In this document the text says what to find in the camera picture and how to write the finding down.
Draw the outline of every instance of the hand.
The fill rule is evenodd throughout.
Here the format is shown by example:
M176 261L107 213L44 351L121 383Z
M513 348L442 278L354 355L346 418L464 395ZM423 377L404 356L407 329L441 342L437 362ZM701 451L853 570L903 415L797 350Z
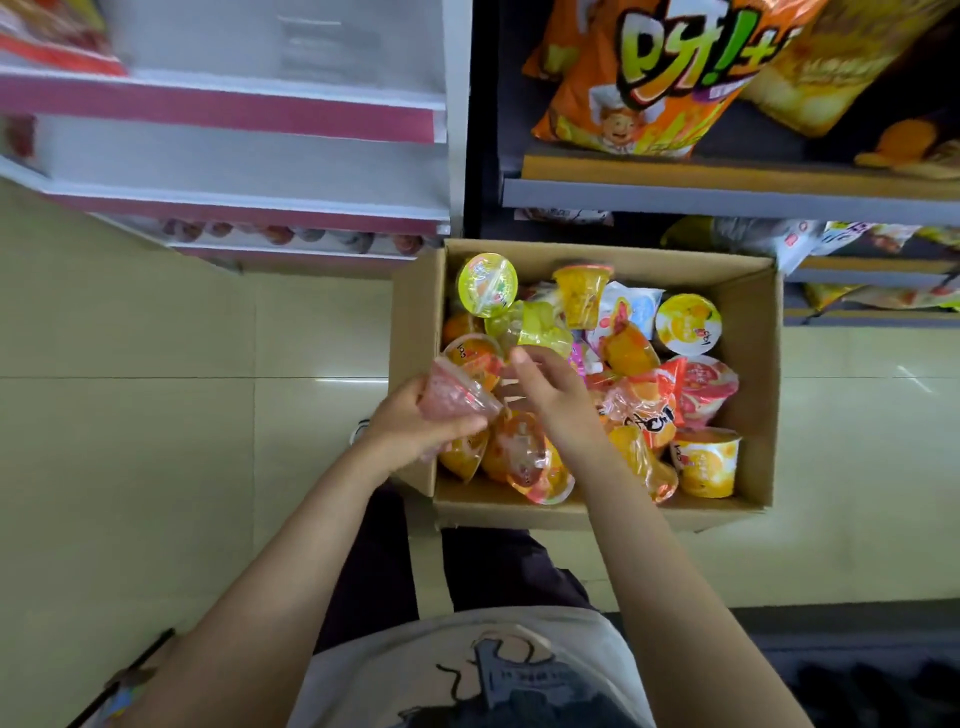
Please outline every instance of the hand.
M510 363L518 384L501 387L500 396L526 399L508 406L532 409L567 465L575 468L611 446L587 386L562 357L544 347L516 347Z
M382 401L370 419L370 426L357 441L358 445L375 452L373 457L388 473L487 426L486 418L481 415L453 420L425 420L417 401L423 393L426 380L426 376L415 376Z

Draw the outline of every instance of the green exclamation mark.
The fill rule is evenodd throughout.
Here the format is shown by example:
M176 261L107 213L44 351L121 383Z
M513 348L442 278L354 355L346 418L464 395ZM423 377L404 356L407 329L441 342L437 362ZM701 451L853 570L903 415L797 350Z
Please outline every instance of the green exclamation mark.
M753 10L742 10L736 14L736 25L733 26L733 32L730 34L730 40L727 41L727 48L713 70L704 75L704 85L713 85L720 79L720 74L726 71L736 61L740 55L743 46L750 40L754 34L754 28L760 20L760 13Z

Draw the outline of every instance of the forearm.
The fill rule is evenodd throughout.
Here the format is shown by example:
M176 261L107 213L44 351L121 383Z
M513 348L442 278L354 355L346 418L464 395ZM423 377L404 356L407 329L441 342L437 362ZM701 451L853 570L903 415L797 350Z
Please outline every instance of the forearm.
M577 476L661 728L809 721L615 453Z
M367 501L387 475L361 445L178 645L124 728L286 724Z

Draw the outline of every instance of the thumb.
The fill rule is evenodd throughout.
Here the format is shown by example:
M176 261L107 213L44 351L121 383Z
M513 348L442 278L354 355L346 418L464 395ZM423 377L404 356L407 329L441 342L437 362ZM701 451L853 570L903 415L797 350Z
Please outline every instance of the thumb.
M547 381L537 363L521 347L510 351L510 363L514 365L516 378L520 382L523 394L537 408L544 407L556 395L557 390Z
M426 430L426 437L429 439L429 447L434 448L438 445L459 440L461 437L468 437L476 434L487 427L487 418L483 415L466 415L452 420L438 420L431 422Z

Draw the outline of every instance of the dark pants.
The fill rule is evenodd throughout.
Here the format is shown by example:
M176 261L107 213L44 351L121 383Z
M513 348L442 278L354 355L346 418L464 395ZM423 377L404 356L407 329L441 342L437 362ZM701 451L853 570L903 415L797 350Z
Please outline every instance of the dark pants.
M527 531L445 528L444 573L456 612L487 607L591 609L587 590ZM417 621L403 498L383 488L370 499L340 572L314 653Z

